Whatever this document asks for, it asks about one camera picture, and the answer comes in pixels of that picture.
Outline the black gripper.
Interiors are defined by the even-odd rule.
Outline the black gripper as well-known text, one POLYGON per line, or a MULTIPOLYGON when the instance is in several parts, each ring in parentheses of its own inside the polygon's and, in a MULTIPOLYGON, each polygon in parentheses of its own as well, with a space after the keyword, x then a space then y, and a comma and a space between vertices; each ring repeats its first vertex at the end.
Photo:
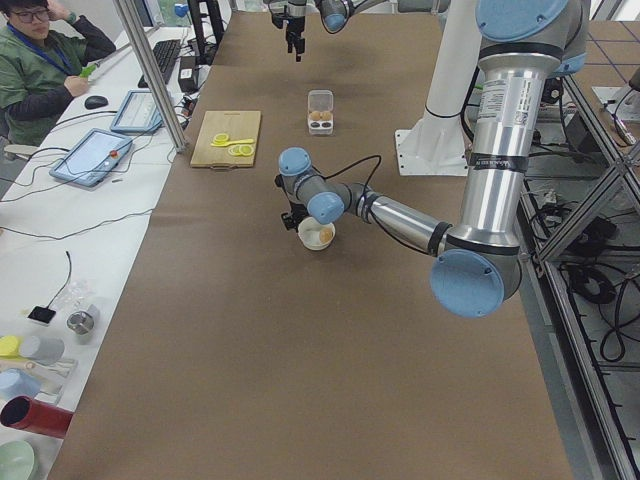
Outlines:
POLYGON ((305 17, 288 17, 286 22, 287 52, 293 53, 295 49, 295 61, 300 62, 304 54, 305 17))

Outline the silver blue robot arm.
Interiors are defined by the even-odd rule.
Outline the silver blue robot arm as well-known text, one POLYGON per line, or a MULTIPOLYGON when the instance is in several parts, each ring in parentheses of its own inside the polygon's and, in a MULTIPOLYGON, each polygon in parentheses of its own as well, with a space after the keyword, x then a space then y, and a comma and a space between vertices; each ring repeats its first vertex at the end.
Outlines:
POLYGON ((320 0, 320 1, 270 1, 269 12, 272 24, 284 31, 287 52, 300 62, 306 50, 304 31, 307 9, 313 5, 321 23, 329 34, 337 34, 356 14, 370 10, 382 1, 320 0))
POLYGON ((583 1, 480 2, 479 68, 486 82, 459 224, 438 221, 366 184, 334 183, 306 150, 291 147, 280 154, 275 179, 291 205, 282 216, 285 227, 299 231, 308 219, 330 225, 344 213, 357 215, 435 257, 430 285, 447 310, 469 318, 494 312, 521 280, 513 225, 544 83, 581 66, 586 13, 583 1))

